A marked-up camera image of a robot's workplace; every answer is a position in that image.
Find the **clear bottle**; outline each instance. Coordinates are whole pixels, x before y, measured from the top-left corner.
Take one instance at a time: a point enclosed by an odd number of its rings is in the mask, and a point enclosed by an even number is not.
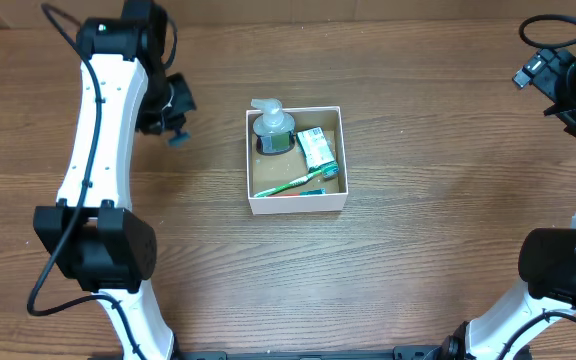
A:
[[[277,99],[252,99],[250,105],[263,112],[252,125],[257,136],[271,136],[283,133],[294,133],[295,119],[282,110],[281,101]]]

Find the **white box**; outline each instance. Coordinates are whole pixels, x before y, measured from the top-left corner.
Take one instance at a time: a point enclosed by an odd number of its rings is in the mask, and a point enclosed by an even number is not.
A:
[[[348,197],[348,178],[346,154],[341,125],[339,106],[283,109],[295,118],[296,132],[321,127],[331,147],[337,163],[339,175],[336,179],[325,181],[318,176],[305,185],[286,190],[274,196],[255,198],[257,192],[288,183],[306,175],[306,160],[299,144],[281,155],[261,155],[255,144],[257,136],[252,130],[255,119],[261,115],[259,110],[246,111],[246,168],[248,184],[248,202],[254,215],[280,214],[312,211],[341,211]],[[301,195],[302,191],[325,188],[324,195]]]

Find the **green toothbrush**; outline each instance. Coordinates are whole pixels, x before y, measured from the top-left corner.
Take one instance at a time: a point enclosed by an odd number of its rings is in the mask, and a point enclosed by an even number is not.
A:
[[[334,162],[332,164],[324,165],[321,169],[313,171],[311,173],[308,173],[307,175],[304,175],[298,179],[295,179],[295,180],[289,182],[288,184],[277,186],[277,187],[274,187],[272,189],[264,190],[260,193],[257,193],[257,194],[255,194],[254,197],[266,197],[266,196],[280,193],[284,190],[288,190],[288,189],[292,189],[292,188],[297,187],[297,186],[301,186],[301,185],[307,183],[308,181],[312,180],[312,178],[314,178],[315,176],[320,175],[320,174],[324,175],[324,180],[329,180],[329,179],[332,179],[335,176],[337,176],[338,173],[339,173],[339,165],[337,165],[337,163]]]

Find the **wooden table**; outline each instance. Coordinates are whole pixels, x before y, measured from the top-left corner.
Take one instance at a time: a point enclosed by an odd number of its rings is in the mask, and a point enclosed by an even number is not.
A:
[[[187,351],[438,344],[517,277],[524,237],[576,210],[576,140],[510,79],[534,52],[520,20],[187,28],[174,70],[199,110],[182,149],[136,139],[134,212],[158,236],[153,277]],[[544,26],[544,40],[575,29]],[[253,217],[244,111],[253,97],[340,105],[350,196],[341,213]],[[94,303],[48,318],[26,297],[48,255],[80,102],[79,61],[54,31],[0,31],[0,359],[119,351]],[[41,308],[80,296],[53,271]],[[576,358],[576,326],[534,343]]]

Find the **black cable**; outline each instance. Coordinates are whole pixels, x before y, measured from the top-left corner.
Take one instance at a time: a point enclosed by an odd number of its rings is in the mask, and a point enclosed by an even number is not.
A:
[[[510,348],[512,347],[512,345],[515,343],[515,341],[517,341],[517,339],[519,339],[519,337],[521,335],[523,335],[531,327],[537,325],[540,321],[543,321],[543,320],[549,321],[550,317],[552,317],[552,316],[568,319],[568,320],[570,320],[576,324],[576,317],[574,317],[572,315],[562,313],[559,311],[546,311],[546,312],[542,313],[541,315],[535,317],[534,319],[528,321],[526,324],[524,324],[524,326],[520,327],[519,330],[517,330],[517,332],[515,332],[512,335],[510,340],[508,340],[508,342],[504,346],[503,350],[501,350],[501,353],[499,354],[499,357],[497,357],[497,360],[503,360],[503,358],[506,356],[506,354],[508,354],[508,352],[510,351]]]
[[[92,172],[92,165],[93,165],[94,160],[95,160],[95,153],[97,151],[97,144],[99,142],[99,132],[101,130],[101,104],[104,102],[103,98],[101,97],[101,88],[99,86],[99,80],[97,79],[97,75],[95,73],[95,70],[92,68],[92,65],[90,64],[90,61],[88,61],[86,56],[84,56],[82,54],[82,52],[79,49],[79,47],[77,46],[77,44],[75,44],[75,42],[70,38],[70,36],[68,36],[68,34],[66,34],[63,27],[55,20],[55,18],[52,16],[52,12],[66,18],[67,20],[69,20],[75,24],[79,24],[79,21],[77,21],[74,17],[70,16],[69,14],[65,13],[63,10],[58,9],[58,8],[56,8],[50,4],[46,4],[46,3],[41,4],[41,10],[46,15],[46,18],[48,18],[48,21],[50,21],[50,23],[55,27],[55,29],[57,29],[57,31],[61,34],[61,36],[66,40],[66,42],[68,42],[70,47],[72,47],[73,50],[75,50],[75,52],[77,53],[77,55],[79,55],[79,57],[81,58],[81,61],[84,63],[84,65],[86,66],[86,69],[90,73],[93,87],[95,89],[96,116],[95,116],[95,129],[93,131],[92,142],[91,142],[91,146],[90,146],[90,153],[88,154],[88,161],[86,163],[86,170],[84,171],[84,178],[82,181],[81,193],[79,195],[79,200],[77,201],[77,206],[75,207],[75,209],[73,211],[72,218],[70,219],[70,221],[68,222],[68,225],[66,226],[66,230],[62,234],[61,238],[59,239],[59,242],[57,243],[57,246],[55,247],[54,251],[50,255],[50,259],[48,259],[48,262],[44,266],[44,269],[42,270],[41,275],[39,275],[39,278],[37,279],[35,286],[30,291],[30,295],[28,296],[28,303],[27,303],[26,308],[27,308],[28,313],[30,315],[48,316],[48,315],[58,313],[60,311],[66,310],[68,308],[71,308],[75,305],[79,305],[79,304],[87,302],[87,301],[94,301],[94,300],[108,301],[112,304],[112,308],[117,310],[117,313],[119,314],[119,317],[121,318],[121,322],[123,323],[124,328],[126,330],[126,335],[128,337],[128,341],[130,342],[130,345],[133,348],[133,353],[137,354],[137,356],[139,356],[139,358],[141,360],[146,360],[146,357],[144,356],[141,349],[139,349],[139,345],[135,341],[135,338],[134,338],[132,331],[130,329],[130,324],[128,323],[128,318],[126,317],[124,310],[121,308],[119,301],[117,301],[115,298],[113,298],[110,295],[88,295],[88,296],[83,296],[81,298],[78,298],[78,299],[75,299],[72,301],[68,301],[65,304],[55,306],[55,307],[52,307],[52,308],[49,308],[46,310],[35,309],[35,301],[37,300],[37,296],[39,295],[39,290],[41,289],[44,282],[46,281],[46,278],[48,277],[50,270],[52,270],[53,266],[55,265],[55,262],[57,261],[59,254],[62,252],[65,244],[68,242],[68,240],[70,240],[70,237],[72,236],[73,230],[74,230],[75,226],[78,224],[78,219],[79,219],[79,216],[81,214],[84,202],[86,200],[86,193],[88,192],[88,187],[91,186],[90,174]]]
[[[563,22],[566,22],[569,24],[576,25],[576,17],[573,17],[573,16],[554,15],[554,14],[533,16],[533,17],[526,19],[524,22],[521,23],[521,25],[519,25],[519,37],[521,38],[521,40],[523,40],[523,42],[525,42],[526,44],[528,44],[532,47],[536,47],[536,48],[540,48],[540,49],[559,49],[559,48],[563,48],[566,46],[576,44],[576,38],[572,39],[570,41],[559,43],[559,44],[544,44],[544,43],[538,43],[536,41],[532,41],[531,39],[528,38],[528,36],[526,36],[526,31],[525,31],[526,26],[528,26],[532,23],[538,22],[538,21],[547,21],[547,20],[563,21]]]
[[[168,70],[172,66],[172,63],[175,61],[175,54],[177,53],[177,24],[175,24],[175,21],[170,17],[168,17],[168,23],[170,23],[170,26],[172,27],[173,40],[170,56],[168,56],[168,60],[164,63],[164,70]]]

